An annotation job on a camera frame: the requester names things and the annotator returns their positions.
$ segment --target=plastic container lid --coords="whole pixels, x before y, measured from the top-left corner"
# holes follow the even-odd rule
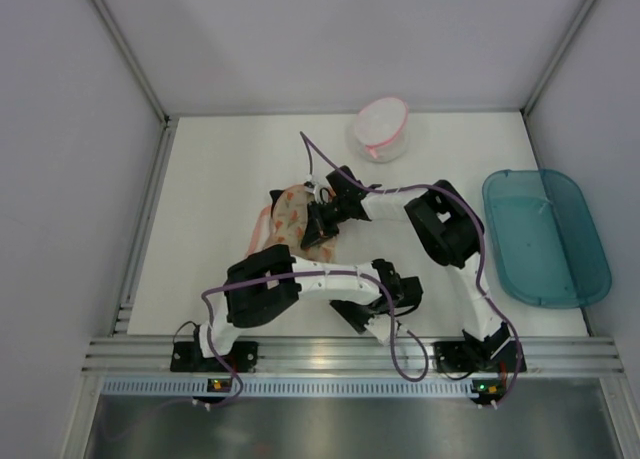
[[[498,276],[514,298],[546,308],[588,306],[611,272],[578,185],[553,170],[499,171],[482,188]]]
[[[362,109],[353,123],[356,147],[373,162],[388,162],[406,149],[409,107],[397,97],[385,97]]]

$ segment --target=metal floor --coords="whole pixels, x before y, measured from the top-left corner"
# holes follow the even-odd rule
[[[167,398],[103,396],[116,435]],[[86,458],[621,457],[597,380],[522,380],[498,411],[463,399],[246,399],[170,406],[118,442],[93,426]]]

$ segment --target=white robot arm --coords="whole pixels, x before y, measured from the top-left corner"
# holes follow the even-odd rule
[[[345,174],[353,180],[347,180]],[[458,341],[452,348],[440,349],[445,351],[447,364],[463,370],[493,367],[496,356],[510,343],[510,333],[475,286],[480,261],[478,230],[466,212],[468,208],[460,205],[462,198],[453,186],[447,181],[435,184],[447,194],[433,190],[372,194],[354,184],[355,178],[346,166],[329,174],[327,180],[333,194],[327,202],[316,196],[316,201],[308,204],[308,223],[301,247],[320,244],[336,236],[338,224],[348,219],[409,220],[429,257],[447,268],[462,317],[464,341]],[[475,219],[482,227],[480,219],[477,216]],[[289,278],[271,288],[263,284],[225,293],[226,301],[220,302],[214,311],[213,324],[203,324],[197,333],[204,358],[213,356],[207,337],[210,328],[213,346],[225,354],[243,330],[270,322],[298,300],[329,301],[357,332],[369,331],[381,343],[386,343],[391,331],[389,305],[377,286],[359,280],[357,275],[364,271],[391,291],[394,308],[417,307],[422,296],[417,277],[400,279],[393,265],[386,261],[376,260],[360,266],[322,264],[290,256],[286,246],[273,246],[236,264],[228,271],[227,283],[281,273],[283,264],[287,265],[285,272],[321,271],[323,274]],[[353,276],[334,276],[330,271],[351,271]]]
[[[298,276],[289,282],[270,281],[271,287],[265,283],[226,294],[226,300],[220,301],[214,311],[211,328],[208,323],[199,327],[204,358],[214,356],[207,340],[209,328],[213,346],[225,355],[242,332],[270,322],[298,301],[329,302],[358,332],[369,331],[386,344],[391,330],[388,301],[380,288],[363,275],[384,285],[392,295],[394,307],[417,307],[422,298],[419,279],[401,278],[390,262],[377,259],[357,266],[326,264],[291,256],[285,245],[272,246],[231,267],[229,280],[242,282],[283,271]]]

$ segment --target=white wall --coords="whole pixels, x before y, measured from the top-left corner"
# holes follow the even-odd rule
[[[590,311],[640,401],[640,0],[602,0],[532,116],[545,166],[582,187],[613,274]]]
[[[518,109],[581,0],[107,0],[170,113]]]
[[[86,0],[0,0],[0,456],[53,458],[158,124]]]

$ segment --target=teal plastic tray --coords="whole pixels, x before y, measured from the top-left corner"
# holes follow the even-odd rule
[[[498,171],[482,188],[498,276],[514,298],[546,308],[588,306],[611,289],[589,208],[566,175]]]

